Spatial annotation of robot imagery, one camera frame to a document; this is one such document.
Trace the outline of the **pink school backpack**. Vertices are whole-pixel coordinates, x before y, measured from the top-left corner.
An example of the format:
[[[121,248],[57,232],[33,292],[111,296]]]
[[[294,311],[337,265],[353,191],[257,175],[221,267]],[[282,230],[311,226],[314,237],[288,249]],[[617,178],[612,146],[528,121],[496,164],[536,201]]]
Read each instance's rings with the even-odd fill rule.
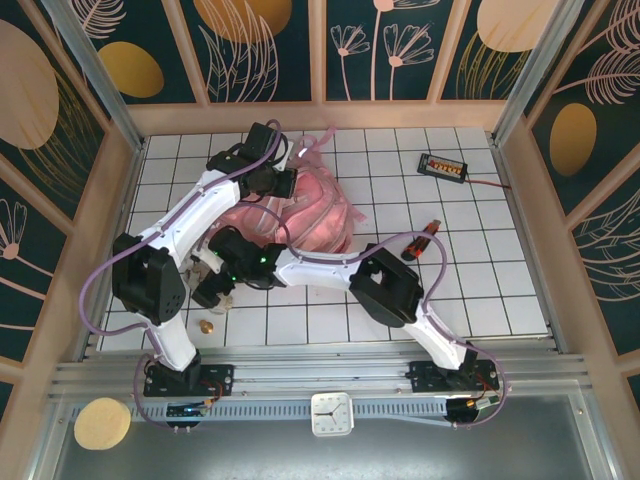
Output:
[[[293,144],[287,165],[297,171],[290,199],[267,197],[255,207],[238,207],[212,226],[213,235],[222,228],[236,228],[245,239],[264,246],[290,243],[294,248],[320,253],[349,250],[354,223],[365,216],[348,200],[322,159],[321,148],[333,139],[336,129],[323,136],[304,135]]]

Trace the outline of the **small black controller board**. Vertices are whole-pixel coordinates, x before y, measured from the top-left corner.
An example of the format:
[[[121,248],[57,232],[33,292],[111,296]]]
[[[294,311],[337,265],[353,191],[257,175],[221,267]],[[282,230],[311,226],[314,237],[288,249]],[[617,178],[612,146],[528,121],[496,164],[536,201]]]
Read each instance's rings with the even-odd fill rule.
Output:
[[[168,418],[200,418],[210,414],[217,401],[205,399],[200,402],[169,403],[166,407]]]

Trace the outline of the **white square clock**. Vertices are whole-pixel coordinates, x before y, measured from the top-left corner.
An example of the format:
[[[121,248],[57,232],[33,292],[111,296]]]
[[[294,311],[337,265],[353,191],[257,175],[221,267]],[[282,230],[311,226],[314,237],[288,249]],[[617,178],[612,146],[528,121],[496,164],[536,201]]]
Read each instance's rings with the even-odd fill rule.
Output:
[[[311,397],[311,430],[318,438],[349,435],[354,429],[354,408],[346,392],[316,393]]]

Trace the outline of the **round yellow sponge disc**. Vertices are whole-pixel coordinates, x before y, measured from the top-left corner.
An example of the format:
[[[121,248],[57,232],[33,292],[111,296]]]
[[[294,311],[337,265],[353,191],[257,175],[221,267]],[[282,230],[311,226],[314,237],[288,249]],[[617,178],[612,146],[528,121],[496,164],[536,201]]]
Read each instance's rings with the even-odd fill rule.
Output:
[[[91,401],[79,413],[74,438],[86,450],[108,450],[120,443],[131,425],[128,407],[115,399],[103,397]]]

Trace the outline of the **orange black utility knife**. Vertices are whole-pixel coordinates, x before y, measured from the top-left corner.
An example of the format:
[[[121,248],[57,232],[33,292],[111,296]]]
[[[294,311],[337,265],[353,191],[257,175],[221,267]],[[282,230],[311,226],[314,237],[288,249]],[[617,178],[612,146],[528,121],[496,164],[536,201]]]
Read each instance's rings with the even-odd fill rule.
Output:
[[[431,236],[435,236],[441,225],[441,221],[434,219],[431,221],[423,231],[429,233]],[[404,261],[411,262],[417,260],[426,250],[430,244],[431,239],[419,236],[416,237],[410,244],[408,244],[401,253],[401,258]]]

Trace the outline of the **black board with orange connectors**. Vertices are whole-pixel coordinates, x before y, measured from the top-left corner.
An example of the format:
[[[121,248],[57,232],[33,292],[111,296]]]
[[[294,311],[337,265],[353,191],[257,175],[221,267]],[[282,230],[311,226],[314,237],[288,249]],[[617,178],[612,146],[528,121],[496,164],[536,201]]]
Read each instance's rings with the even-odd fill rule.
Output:
[[[462,161],[422,153],[418,162],[417,172],[422,175],[463,184],[467,180],[468,165]]]

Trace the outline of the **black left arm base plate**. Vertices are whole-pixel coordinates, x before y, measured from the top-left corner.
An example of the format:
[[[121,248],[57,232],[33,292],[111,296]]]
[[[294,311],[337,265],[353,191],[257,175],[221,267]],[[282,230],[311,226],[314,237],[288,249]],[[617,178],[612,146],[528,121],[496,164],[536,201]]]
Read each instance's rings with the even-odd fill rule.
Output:
[[[230,396],[233,382],[232,365],[202,364],[184,372],[151,365],[145,370],[143,395],[148,398]]]

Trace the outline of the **aluminium mounting rail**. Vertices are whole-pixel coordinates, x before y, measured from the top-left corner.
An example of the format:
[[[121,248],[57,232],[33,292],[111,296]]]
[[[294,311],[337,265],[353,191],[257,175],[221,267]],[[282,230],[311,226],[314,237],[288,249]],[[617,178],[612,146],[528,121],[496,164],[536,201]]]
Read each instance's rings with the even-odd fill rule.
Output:
[[[567,393],[592,386],[580,355],[511,349],[496,356],[514,395]],[[366,398],[409,394],[405,376],[409,364],[427,357],[417,345],[399,342],[233,347],[213,349],[203,354],[202,361],[233,366],[235,399],[301,399],[320,391],[346,391]],[[104,354],[61,363],[54,370],[48,397],[58,401],[100,396],[127,400],[138,359],[136,354]]]

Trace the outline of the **aluminium frame post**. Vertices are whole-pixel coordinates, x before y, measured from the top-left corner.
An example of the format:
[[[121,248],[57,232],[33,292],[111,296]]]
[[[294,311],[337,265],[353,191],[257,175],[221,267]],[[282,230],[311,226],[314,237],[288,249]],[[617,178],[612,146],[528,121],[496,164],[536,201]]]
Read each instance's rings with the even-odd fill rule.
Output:
[[[46,12],[54,36],[69,56],[84,84],[98,98],[126,141],[139,151],[144,137],[135,126],[121,93],[94,45],[115,33],[126,17],[124,0],[37,0]]]
[[[543,77],[551,71],[551,64],[558,56],[563,43],[578,18],[584,5],[587,10],[595,0],[559,0],[541,37],[529,55],[525,66],[508,96],[505,108],[491,133],[491,145],[499,147],[509,137],[532,98]]]

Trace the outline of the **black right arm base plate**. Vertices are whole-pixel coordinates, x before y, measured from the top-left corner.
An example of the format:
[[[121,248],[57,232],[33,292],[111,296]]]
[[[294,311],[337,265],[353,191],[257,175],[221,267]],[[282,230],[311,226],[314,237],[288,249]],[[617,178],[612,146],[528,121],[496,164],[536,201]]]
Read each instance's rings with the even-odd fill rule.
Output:
[[[414,393],[482,393],[485,389],[499,391],[501,388],[495,364],[483,359],[459,370],[440,368],[432,361],[413,361],[405,377]]]

